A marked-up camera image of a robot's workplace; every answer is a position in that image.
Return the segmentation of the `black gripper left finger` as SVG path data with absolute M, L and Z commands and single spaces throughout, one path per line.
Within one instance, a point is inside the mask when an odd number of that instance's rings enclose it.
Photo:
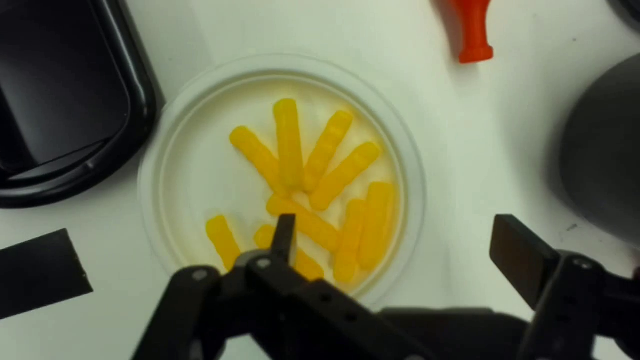
M 293 214 L 280 214 L 270 252 L 276 259 L 287 262 L 289 255 L 291 255 L 293 238 L 296 238 L 296 217 Z

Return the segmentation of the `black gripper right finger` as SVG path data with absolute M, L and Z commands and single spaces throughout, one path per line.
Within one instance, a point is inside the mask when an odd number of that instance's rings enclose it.
M 491 227 L 490 261 L 522 297 L 535 309 L 560 255 L 512 214 L 497 214 Z

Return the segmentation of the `black robot base tray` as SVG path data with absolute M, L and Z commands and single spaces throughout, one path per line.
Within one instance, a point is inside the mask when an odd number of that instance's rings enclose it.
M 125 0 L 0 0 L 0 207 L 68 200 L 147 142 L 163 105 Z

